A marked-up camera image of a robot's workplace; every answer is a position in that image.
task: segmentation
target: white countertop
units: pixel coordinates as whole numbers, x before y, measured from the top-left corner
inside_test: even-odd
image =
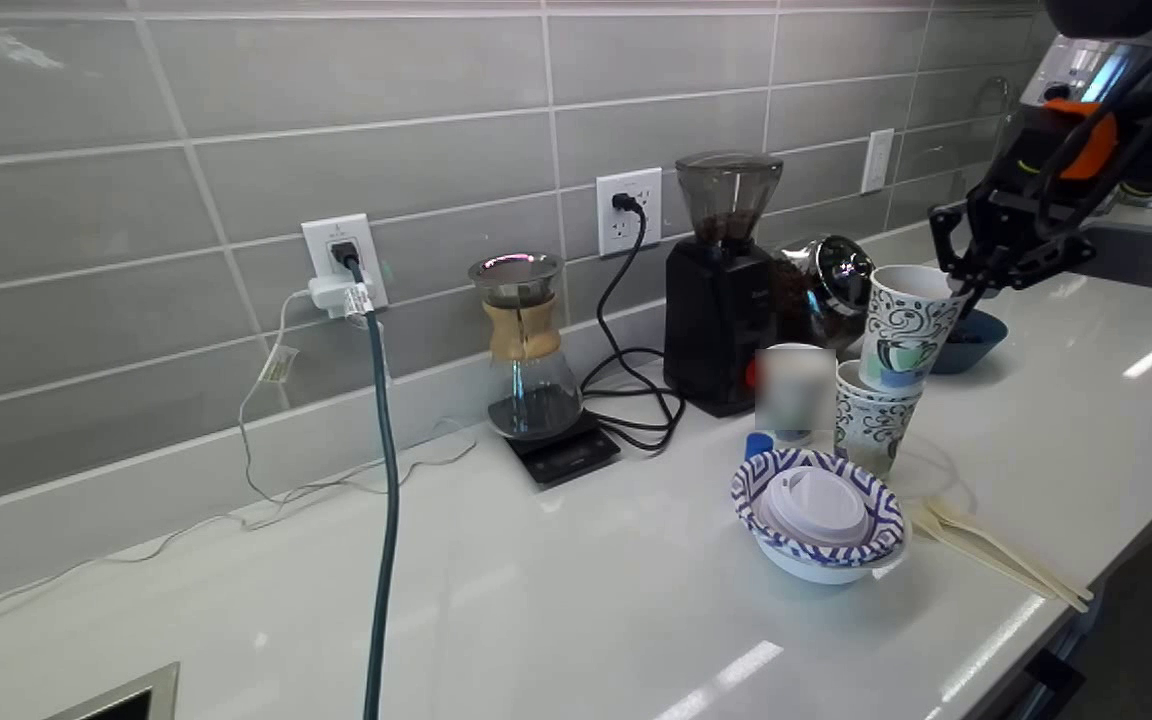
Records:
[[[1012,335],[933,382],[894,491],[946,491],[1089,585],[1152,521],[1152,291],[1060,275],[986,312]],[[534,491],[504,446],[402,487],[387,720],[958,718],[1060,608],[913,539],[855,588],[778,577],[727,507],[743,420],[688,414],[659,459]],[[453,458],[463,435],[415,458]],[[152,563],[90,563],[0,617],[0,720],[49,718],[178,660],[178,720],[358,710],[380,496],[326,491]]]

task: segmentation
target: white cup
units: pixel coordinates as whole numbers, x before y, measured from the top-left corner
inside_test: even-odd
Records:
[[[958,322],[958,295],[933,265],[885,265],[866,281],[858,378],[866,387],[920,393]]]
[[[852,466],[888,477],[920,396],[924,396],[920,387],[915,393],[866,387],[858,382],[858,364],[848,361],[840,368],[832,450]]]
[[[778,446],[813,446],[813,428],[840,361],[817,345],[763,348],[763,426]]]

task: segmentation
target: wall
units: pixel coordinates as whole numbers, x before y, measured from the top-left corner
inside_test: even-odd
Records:
[[[1039,41],[1009,0],[0,0],[0,496],[231,428],[301,220],[373,214],[415,373],[483,348],[463,270],[498,248],[558,257],[592,316],[601,174],[766,147],[766,246],[920,220]],[[885,125],[894,186],[855,196]],[[350,328],[294,307],[287,345],[257,418],[367,384]]]

